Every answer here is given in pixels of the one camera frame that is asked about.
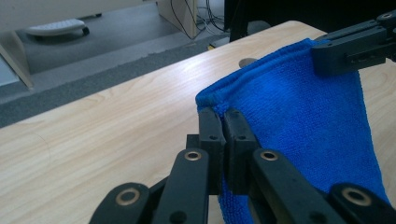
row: blue microfiber cloth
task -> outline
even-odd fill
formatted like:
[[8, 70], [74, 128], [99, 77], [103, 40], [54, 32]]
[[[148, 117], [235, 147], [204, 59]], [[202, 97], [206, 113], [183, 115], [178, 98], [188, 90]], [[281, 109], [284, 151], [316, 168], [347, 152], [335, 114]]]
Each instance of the blue microfiber cloth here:
[[[388, 202], [375, 157], [358, 72], [315, 75], [305, 39], [244, 67], [201, 91], [198, 110], [222, 118], [240, 110], [264, 148], [281, 151], [316, 188], [361, 185]], [[226, 223], [252, 223], [246, 196], [219, 197]]]

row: wood grain surface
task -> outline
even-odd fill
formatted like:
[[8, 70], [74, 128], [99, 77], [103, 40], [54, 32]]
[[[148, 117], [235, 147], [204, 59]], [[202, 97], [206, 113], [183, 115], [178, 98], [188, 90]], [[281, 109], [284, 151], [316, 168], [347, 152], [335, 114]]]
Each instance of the wood grain surface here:
[[[198, 132], [195, 95], [285, 45], [323, 33], [289, 21], [0, 129], [0, 222], [88, 223], [117, 185], [152, 186]], [[396, 204], [396, 69], [361, 71], [387, 193]], [[222, 223], [211, 197], [209, 223]]]

